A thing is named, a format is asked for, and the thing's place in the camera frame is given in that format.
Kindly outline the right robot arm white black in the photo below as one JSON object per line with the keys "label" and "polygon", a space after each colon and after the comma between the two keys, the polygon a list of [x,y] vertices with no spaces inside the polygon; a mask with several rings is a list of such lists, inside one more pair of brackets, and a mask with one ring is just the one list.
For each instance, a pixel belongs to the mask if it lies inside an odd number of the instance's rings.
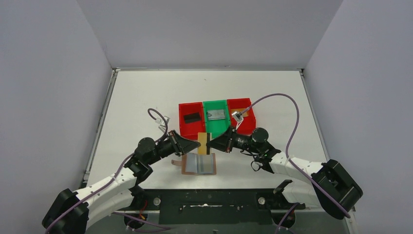
{"label": "right robot arm white black", "polygon": [[269,134],[263,128],[251,135],[237,133],[234,127],[207,142],[207,146],[230,153],[234,148],[251,153],[259,168],[272,174],[282,174],[307,182],[312,186],[308,192],[282,189],[274,194],[274,202],[280,208],[291,203],[306,203],[321,206],[336,219],[348,217],[348,212],[363,196],[363,190],[336,160],[327,162],[308,161],[276,149],[268,142]]}

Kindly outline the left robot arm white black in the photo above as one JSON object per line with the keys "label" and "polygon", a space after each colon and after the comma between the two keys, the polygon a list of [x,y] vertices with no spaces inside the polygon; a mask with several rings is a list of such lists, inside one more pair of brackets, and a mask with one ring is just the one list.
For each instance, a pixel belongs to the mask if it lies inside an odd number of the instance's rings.
{"label": "left robot arm white black", "polygon": [[43,218],[45,232],[83,234],[112,212],[128,206],[140,207],[144,202],[144,190],[139,184],[153,172],[151,165],[172,154],[183,156],[200,145],[175,130],[160,142],[150,137],[141,139],[114,174],[76,191],[61,191]]}

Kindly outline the gold credit card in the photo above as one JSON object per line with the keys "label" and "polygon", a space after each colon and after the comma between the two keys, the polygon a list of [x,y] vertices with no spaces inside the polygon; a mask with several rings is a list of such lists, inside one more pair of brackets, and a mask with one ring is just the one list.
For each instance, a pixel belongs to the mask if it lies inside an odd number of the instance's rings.
{"label": "gold credit card", "polygon": [[199,155],[209,155],[211,154],[210,152],[210,147],[207,146],[207,143],[210,142],[211,140],[211,134],[210,133],[198,133],[198,142],[201,144],[200,147],[198,147],[197,153]]}

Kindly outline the brown leather card holder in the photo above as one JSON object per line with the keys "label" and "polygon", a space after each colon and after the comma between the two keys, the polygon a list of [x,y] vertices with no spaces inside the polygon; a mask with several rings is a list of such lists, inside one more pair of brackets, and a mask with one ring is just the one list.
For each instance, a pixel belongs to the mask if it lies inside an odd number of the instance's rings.
{"label": "brown leather card holder", "polygon": [[171,164],[181,168],[181,174],[207,176],[217,174],[215,154],[201,155],[188,153],[181,160],[171,160]]}

